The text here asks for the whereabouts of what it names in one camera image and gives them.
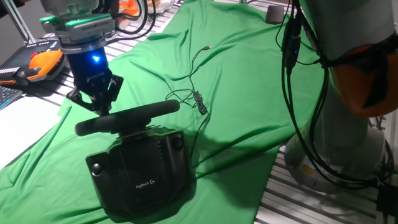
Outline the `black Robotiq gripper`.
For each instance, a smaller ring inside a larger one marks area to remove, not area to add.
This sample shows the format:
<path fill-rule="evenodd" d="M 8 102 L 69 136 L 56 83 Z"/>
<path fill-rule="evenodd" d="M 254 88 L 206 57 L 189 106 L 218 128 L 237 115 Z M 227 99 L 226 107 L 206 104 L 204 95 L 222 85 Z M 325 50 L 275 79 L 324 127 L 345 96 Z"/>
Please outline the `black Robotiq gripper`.
<path fill-rule="evenodd" d="M 66 98 L 97 115 L 109 114 L 111 103 L 116 101 L 124 79 L 112 75 L 104 49 L 67 54 L 67 59 L 77 88 L 69 92 Z M 80 91 L 89 96 L 103 93 L 102 106 L 85 102 Z"/>

